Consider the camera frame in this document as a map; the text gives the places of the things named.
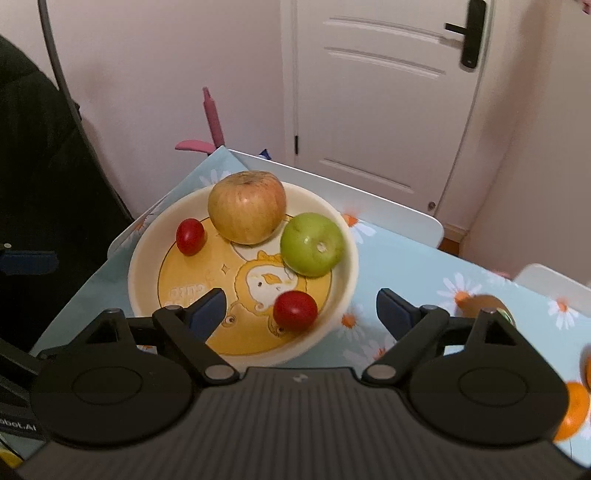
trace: door handle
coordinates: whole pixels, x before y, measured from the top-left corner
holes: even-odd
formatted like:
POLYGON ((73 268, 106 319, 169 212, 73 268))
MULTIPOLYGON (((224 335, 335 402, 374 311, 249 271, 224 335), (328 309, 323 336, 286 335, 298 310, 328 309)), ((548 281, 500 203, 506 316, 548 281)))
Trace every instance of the door handle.
POLYGON ((480 45, 482 44, 482 32, 486 18, 485 0, 470 0, 466 26, 459 27, 450 23, 445 24, 445 29, 450 32, 464 35, 464 48, 462 49, 462 65, 469 69, 475 69, 478 65, 480 45))

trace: black jacket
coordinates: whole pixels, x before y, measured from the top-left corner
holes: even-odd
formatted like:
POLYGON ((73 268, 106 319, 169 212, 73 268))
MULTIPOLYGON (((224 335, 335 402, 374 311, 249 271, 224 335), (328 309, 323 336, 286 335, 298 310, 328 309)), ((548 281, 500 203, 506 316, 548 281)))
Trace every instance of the black jacket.
POLYGON ((48 275, 0 273, 0 338, 30 349, 128 224, 65 98, 0 37, 0 248, 53 250, 60 262, 48 275))

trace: floor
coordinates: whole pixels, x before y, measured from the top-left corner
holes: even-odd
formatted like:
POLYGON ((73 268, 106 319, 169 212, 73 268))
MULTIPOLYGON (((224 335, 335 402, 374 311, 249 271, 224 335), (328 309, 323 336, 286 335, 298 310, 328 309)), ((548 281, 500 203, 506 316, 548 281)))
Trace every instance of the floor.
POLYGON ((449 238, 444 238, 439 245, 439 250, 445 252, 447 254, 453 255, 454 257, 460 256, 460 244, 450 240, 449 238))

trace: chair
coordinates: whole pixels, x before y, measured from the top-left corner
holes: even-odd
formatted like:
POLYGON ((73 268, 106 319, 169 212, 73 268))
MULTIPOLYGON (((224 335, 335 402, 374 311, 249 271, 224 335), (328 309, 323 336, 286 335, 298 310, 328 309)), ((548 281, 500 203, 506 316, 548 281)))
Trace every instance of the chair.
POLYGON ((515 283, 544 297, 562 301, 565 305, 591 317, 591 288, 540 264, 527 265, 515 277, 515 283))
POLYGON ((203 109, 205 110, 213 144, 203 140, 183 140, 174 147, 175 150, 187 150, 211 155, 217 148, 226 144, 223 138, 222 125, 217 114, 217 107, 207 87, 203 87, 203 109))
POLYGON ((104 181, 62 92, 0 37, 0 245, 53 251, 47 275, 0 273, 0 337, 29 350, 103 264, 129 217, 104 181))

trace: green apple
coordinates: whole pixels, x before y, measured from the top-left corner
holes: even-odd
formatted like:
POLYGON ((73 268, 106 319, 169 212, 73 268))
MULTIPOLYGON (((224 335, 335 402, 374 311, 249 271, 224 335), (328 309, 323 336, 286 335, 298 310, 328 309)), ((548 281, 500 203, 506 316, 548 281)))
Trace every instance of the green apple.
POLYGON ((293 217, 281 235, 281 256, 285 264, 305 277, 326 275, 339 263, 345 239, 339 227, 319 213, 293 217))

